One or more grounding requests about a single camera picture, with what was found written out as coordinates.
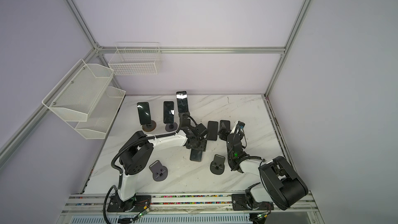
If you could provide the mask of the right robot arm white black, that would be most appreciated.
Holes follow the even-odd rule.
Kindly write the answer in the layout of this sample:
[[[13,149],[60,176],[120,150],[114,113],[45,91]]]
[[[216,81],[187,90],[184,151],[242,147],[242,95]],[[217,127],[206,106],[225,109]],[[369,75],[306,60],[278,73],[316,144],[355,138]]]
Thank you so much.
[[[247,154],[242,144],[246,139],[244,123],[238,122],[232,130],[221,127],[218,135],[227,143],[227,162],[230,170],[259,177],[259,182],[245,189],[244,194],[232,196],[234,209],[267,210],[274,207],[285,211],[304,198],[309,189],[292,165],[283,156],[267,162],[259,156]]]

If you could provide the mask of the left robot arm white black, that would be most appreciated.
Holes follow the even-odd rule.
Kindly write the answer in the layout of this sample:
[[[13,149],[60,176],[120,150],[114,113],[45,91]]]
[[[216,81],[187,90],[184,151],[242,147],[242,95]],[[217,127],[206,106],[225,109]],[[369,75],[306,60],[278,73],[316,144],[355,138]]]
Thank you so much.
[[[118,171],[119,179],[116,193],[122,202],[126,202],[136,195],[136,181],[140,173],[148,164],[154,150],[165,150],[173,147],[204,151],[205,137],[208,131],[203,124],[178,128],[176,131],[147,135],[137,131],[120,148],[111,161],[111,167]]]

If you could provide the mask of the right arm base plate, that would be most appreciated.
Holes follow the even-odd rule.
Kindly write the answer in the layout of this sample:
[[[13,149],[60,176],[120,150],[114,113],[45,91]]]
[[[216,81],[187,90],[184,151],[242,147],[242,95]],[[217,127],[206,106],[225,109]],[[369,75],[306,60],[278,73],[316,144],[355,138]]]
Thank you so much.
[[[232,206],[234,211],[272,211],[274,206],[272,202],[259,202],[251,194],[233,194]]]

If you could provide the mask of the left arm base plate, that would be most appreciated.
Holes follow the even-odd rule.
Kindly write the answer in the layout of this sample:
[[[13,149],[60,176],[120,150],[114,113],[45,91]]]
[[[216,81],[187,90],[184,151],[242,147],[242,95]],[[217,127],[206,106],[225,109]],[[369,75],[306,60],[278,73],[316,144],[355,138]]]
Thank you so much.
[[[144,207],[148,207],[151,204],[151,196],[139,195],[134,196],[131,199],[122,201],[118,195],[112,195],[110,197],[107,211],[109,213],[120,213],[120,212],[134,212],[139,213],[144,210]]]

